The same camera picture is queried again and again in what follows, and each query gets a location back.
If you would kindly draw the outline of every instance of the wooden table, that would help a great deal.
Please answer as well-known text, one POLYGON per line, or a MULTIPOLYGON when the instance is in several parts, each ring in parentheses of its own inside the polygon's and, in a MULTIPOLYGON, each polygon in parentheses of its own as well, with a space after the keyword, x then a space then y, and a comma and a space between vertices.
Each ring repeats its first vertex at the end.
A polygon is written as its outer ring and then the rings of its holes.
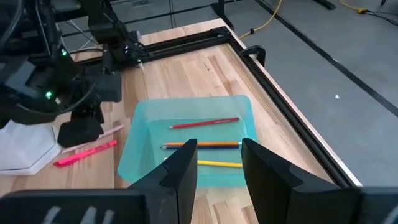
MULTIPOLYGON (((225 26, 221 19, 165 30, 142 37, 143 44, 151 44, 188 34, 225 26)), ((75 60, 94 57, 97 53, 81 53, 75 60)), ((360 185, 322 139, 299 109, 262 68, 264 75, 282 93, 307 126, 321 140, 351 179, 360 185)), ((298 137, 272 100, 261 88, 249 70, 229 45, 219 45, 144 64, 144 70, 130 68, 123 71, 123 100, 120 103, 102 103, 104 130, 119 124, 124 129, 101 139, 89 147, 117 139, 113 150, 83 159, 62 169, 51 164, 30 177, 0 177, 0 194, 22 189, 76 189, 121 188, 130 183, 117 174, 117 167, 129 132, 131 118, 138 101, 153 98, 195 96, 246 95, 250 98, 259 142, 297 166, 331 181, 307 146, 298 137)), ((68 114, 59 116, 54 125, 68 120, 68 114)), ((54 160, 69 156, 61 154, 54 160)), ((198 189, 193 212, 193 223, 256 223, 251 200, 246 188, 198 189)))

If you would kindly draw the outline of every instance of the orange pencil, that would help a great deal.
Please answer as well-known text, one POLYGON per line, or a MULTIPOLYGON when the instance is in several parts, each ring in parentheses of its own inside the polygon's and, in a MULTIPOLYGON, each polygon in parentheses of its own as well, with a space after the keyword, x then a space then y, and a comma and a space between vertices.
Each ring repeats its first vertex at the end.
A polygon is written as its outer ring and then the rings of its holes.
MULTIPOLYGON (((182 146, 185 142, 167 142, 163 146, 182 146)), ((198 146, 240 146, 240 142, 198 142, 198 146)))

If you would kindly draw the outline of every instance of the gray floor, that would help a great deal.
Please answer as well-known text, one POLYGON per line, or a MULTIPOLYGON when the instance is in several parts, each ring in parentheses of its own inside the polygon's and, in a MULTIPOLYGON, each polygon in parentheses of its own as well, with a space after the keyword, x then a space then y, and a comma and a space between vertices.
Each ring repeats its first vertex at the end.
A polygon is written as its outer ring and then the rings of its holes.
MULTIPOLYGON (((173 0, 174 11, 207 5, 215 0, 173 0)), ((376 17, 357 15, 331 0, 337 9, 328 11, 310 0, 285 0, 280 15, 298 27, 369 86, 398 106, 398 27, 376 17)), ((275 6, 276 0, 267 0, 275 6)), ((391 0, 383 8, 379 1, 358 0, 357 6, 398 13, 391 0)), ((114 7, 122 21, 169 12, 169 1, 153 0, 148 6, 114 7)), ((226 13, 243 34, 271 15, 253 0, 226 5, 226 13)), ((176 26, 215 19, 208 7, 175 15, 176 26)), ((76 23, 86 29, 86 19, 76 23)), ((65 32, 75 32, 60 24, 65 32)), ((148 34, 172 27, 170 17, 141 21, 127 26, 148 34)), ((82 35, 65 38, 69 50, 87 42, 82 35)), ((304 115, 364 185, 398 185, 398 118, 346 78, 277 20, 244 39, 246 45, 267 50, 266 69, 293 99, 304 115)))

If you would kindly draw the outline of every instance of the black machine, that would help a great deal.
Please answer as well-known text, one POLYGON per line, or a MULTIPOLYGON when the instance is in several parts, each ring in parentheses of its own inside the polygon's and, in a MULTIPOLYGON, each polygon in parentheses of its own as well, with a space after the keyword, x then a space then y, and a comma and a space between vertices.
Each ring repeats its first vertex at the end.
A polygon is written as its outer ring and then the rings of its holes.
MULTIPOLYGON (((55 27, 55 21, 68 17, 65 7, 49 0, 1 2, 3 123, 46 123, 72 112, 71 120, 60 128, 59 143, 68 147, 95 140, 103 132, 100 103, 121 100, 120 70, 228 43, 336 183, 243 139, 244 178, 259 223, 398 223, 398 188, 356 187, 322 154, 322 145, 289 112, 288 104, 278 98, 250 57, 256 54, 264 64, 262 47, 243 49, 226 27, 145 46, 118 20, 109 1, 78 3, 79 13, 88 15, 90 31, 103 45, 103 56, 82 62, 72 60, 55 27)), ((191 139, 128 189, 28 190, 5 195, 0 199, 0 223, 189 224, 196 183, 197 141, 191 139)))

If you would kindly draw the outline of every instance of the metal frame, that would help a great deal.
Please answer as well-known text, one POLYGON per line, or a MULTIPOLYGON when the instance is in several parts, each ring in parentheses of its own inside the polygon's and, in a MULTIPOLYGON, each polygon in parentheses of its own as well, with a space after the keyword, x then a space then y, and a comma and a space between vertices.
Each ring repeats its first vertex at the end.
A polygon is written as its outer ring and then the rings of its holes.
MULTIPOLYGON (((256 54, 258 61, 260 61, 260 63, 264 66, 266 51, 262 47, 253 46, 244 49, 227 27, 218 27, 206 32, 147 45, 146 47, 148 49, 148 55, 142 57, 141 62, 145 63, 154 60, 160 60, 162 58, 184 54, 194 50, 205 49, 220 44, 229 44, 236 52, 237 56, 252 73, 254 78, 256 78, 264 91, 270 96, 278 109, 280 109, 287 121, 295 129, 302 141, 307 145, 312 154, 327 171, 335 184, 343 188, 355 187, 354 182, 334 160, 319 139, 312 133, 305 122, 291 107, 289 102, 286 101, 278 89, 272 84, 267 76, 264 75, 258 64, 250 57, 251 54, 256 54)), ((98 63, 101 61, 101 58, 102 57, 95 57, 81 61, 79 63, 98 63)))

